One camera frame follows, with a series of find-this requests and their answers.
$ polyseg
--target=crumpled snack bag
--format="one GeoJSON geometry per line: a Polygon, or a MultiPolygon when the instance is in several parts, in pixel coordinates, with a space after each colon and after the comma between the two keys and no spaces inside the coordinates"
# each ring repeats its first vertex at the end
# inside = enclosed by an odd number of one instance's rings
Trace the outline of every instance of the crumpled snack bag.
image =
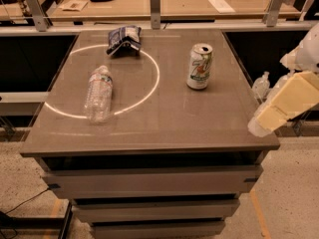
{"type": "Polygon", "coordinates": [[[109,33],[108,55],[114,54],[120,47],[131,47],[137,51],[141,48],[140,27],[126,26],[109,33]]]}

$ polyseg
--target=white paper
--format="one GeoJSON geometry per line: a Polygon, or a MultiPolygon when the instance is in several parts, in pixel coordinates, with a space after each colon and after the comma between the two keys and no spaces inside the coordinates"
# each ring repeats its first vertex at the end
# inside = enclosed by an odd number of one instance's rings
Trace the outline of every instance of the white paper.
{"type": "Polygon", "coordinates": [[[235,12],[225,0],[208,0],[213,7],[220,13],[235,12]]]}
{"type": "Polygon", "coordinates": [[[61,5],[64,11],[82,11],[82,9],[87,5],[88,1],[71,0],[68,3],[61,5]]]}

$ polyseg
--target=floor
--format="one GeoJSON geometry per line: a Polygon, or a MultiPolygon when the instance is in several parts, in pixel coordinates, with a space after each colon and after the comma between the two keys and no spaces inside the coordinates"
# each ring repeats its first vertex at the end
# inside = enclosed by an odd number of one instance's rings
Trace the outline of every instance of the floor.
{"type": "MultiPolygon", "coordinates": [[[[239,208],[226,219],[224,230],[214,239],[319,238],[319,138],[279,139],[281,146],[264,159],[264,172],[255,187],[240,196],[239,208]]],[[[46,189],[39,165],[31,158],[20,156],[22,144],[0,142],[0,211],[4,213],[46,189]]],[[[62,217],[66,207],[66,201],[46,191],[8,215],[62,217]]],[[[2,230],[2,233],[6,234],[5,238],[15,235],[12,230],[2,230]]],[[[57,237],[57,230],[19,230],[15,238],[57,237]]],[[[73,218],[68,238],[92,239],[90,227],[73,218]]]]}

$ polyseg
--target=silver soda can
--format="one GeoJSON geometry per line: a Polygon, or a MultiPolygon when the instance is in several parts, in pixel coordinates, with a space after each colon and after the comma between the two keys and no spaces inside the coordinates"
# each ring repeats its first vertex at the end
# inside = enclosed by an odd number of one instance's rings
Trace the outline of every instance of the silver soda can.
{"type": "Polygon", "coordinates": [[[212,48],[208,44],[195,44],[190,51],[187,84],[195,90],[207,87],[212,61],[212,48]]]}

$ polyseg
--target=orange line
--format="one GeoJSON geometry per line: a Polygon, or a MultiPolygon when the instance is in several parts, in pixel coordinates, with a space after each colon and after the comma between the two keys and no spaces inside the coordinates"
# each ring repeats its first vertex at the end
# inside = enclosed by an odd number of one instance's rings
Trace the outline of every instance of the orange line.
{"type": "MultiPolygon", "coordinates": [[[[62,206],[62,203],[63,203],[63,201],[58,199],[58,198],[55,200],[50,217],[54,218],[54,217],[58,216],[58,213],[59,213],[60,207],[62,206]]],[[[42,239],[50,239],[52,231],[53,231],[52,229],[47,229],[46,232],[44,233],[42,239]]]]}
{"type": "Polygon", "coordinates": [[[265,239],[271,239],[269,230],[268,230],[267,225],[266,225],[266,220],[265,220],[263,213],[262,213],[262,210],[260,208],[260,204],[259,204],[255,189],[251,189],[249,194],[250,194],[250,198],[251,198],[253,207],[255,208],[255,212],[257,214],[257,218],[258,218],[259,226],[261,228],[262,236],[265,239]]]}

